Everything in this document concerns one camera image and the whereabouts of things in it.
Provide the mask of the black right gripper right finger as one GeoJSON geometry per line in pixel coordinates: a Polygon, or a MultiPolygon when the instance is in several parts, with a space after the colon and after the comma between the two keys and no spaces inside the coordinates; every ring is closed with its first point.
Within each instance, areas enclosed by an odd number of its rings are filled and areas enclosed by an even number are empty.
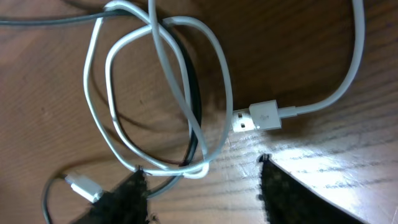
{"type": "Polygon", "coordinates": [[[365,221],[311,190],[263,154],[259,200],[264,202],[265,221],[271,224],[350,224],[365,221]]]}

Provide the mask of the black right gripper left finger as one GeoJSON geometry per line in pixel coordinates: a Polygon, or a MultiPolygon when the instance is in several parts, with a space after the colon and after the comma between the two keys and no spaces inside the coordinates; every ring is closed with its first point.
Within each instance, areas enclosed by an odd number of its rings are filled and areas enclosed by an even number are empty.
{"type": "Polygon", "coordinates": [[[74,224],[148,224],[146,177],[138,169],[112,191],[102,189],[84,175],[71,174],[70,186],[91,202],[91,207],[74,224]]]}

